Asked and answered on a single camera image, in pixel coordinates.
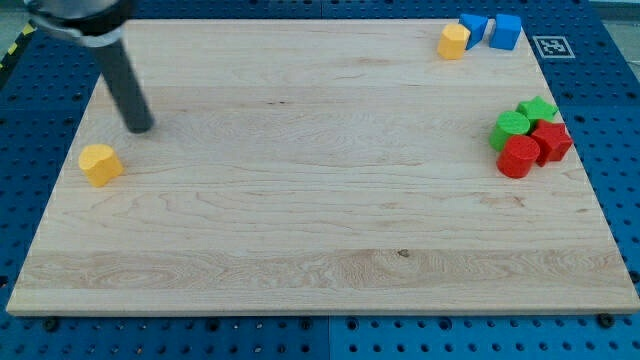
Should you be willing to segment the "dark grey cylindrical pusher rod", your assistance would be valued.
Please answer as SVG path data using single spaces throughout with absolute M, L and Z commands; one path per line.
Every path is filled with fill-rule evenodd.
M 134 134 L 149 131 L 154 118 L 141 90 L 132 63 L 121 40 L 91 52 L 101 70 L 127 130 Z

